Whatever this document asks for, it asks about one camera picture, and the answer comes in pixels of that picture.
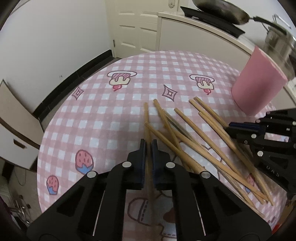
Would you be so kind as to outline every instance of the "stove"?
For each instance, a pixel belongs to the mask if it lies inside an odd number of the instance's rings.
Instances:
[[[195,10],[192,8],[187,8],[187,7],[180,7],[180,8],[183,10],[185,17],[196,19],[203,23],[207,23],[215,28],[218,28],[232,35],[235,38],[238,38],[239,36],[245,33],[243,30],[236,27],[234,24],[227,22],[224,19],[216,17],[212,14],[209,14],[200,10]]]

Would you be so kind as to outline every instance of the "pink cup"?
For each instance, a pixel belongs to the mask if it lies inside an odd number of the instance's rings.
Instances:
[[[257,46],[231,89],[234,101],[247,115],[259,113],[288,79]]]

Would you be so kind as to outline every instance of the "drawer handle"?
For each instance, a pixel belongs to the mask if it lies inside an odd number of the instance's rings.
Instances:
[[[17,145],[18,147],[22,148],[22,149],[25,149],[27,148],[25,145],[23,145],[22,143],[18,142],[17,140],[13,139],[13,143],[15,145]]]

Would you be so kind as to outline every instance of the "round table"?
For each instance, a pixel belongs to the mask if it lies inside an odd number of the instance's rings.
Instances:
[[[144,102],[149,103],[150,123],[156,129],[162,129],[153,99],[158,99],[162,108],[220,160],[175,114],[174,108],[179,108],[221,147],[248,181],[256,186],[247,169],[188,102],[198,96],[227,123],[253,122],[263,117],[266,111],[274,110],[269,104],[255,117],[246,116],[231,95],[231,87],[238,75],[238,70],[205,55],[159,51],[119,60],[89,77],[65,100],[44,133],[37,170],[41,210],[44,212],[88,171],[110,171],[116,164],[125,161],[129,152],[138,149],[140,139],[144,138]],[[158,145],[160,150],[174,157],[160,141]],[[182,148],[221,182],[229,185],[211,163],[183,144]],[[267,182],[272,190],[274,206],[260,204],[252,193],[249,197],[273,228],[286,203],[286,192],[269,178]],[[161,207],[157,211],[159,238],[175,239],[170,191],[158,193],[156,206]],[[149,210],[144,191],[127,192],[124,239],[146,240]]]

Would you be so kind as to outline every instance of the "diamond star illustration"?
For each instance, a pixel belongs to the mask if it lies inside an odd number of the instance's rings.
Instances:
[[[164,86],[165,89],[164,89],[164,91],[163,91],[162,96],[167,97],[167,98],[171,99],[172,101],[174,101],[175,96],[176,96],[176,94],[177,94],[178,92],[175,91],[175,90],[170,89],[170,88],[167,87],[166,85],[163,85],[163,86]]]
[[[80,89],[80,87],[78,86],[76,88],[76,90],[74,91],[74,93],[72,94],[72,96],[77,100],[78,97],[84,92],[84,90]]]

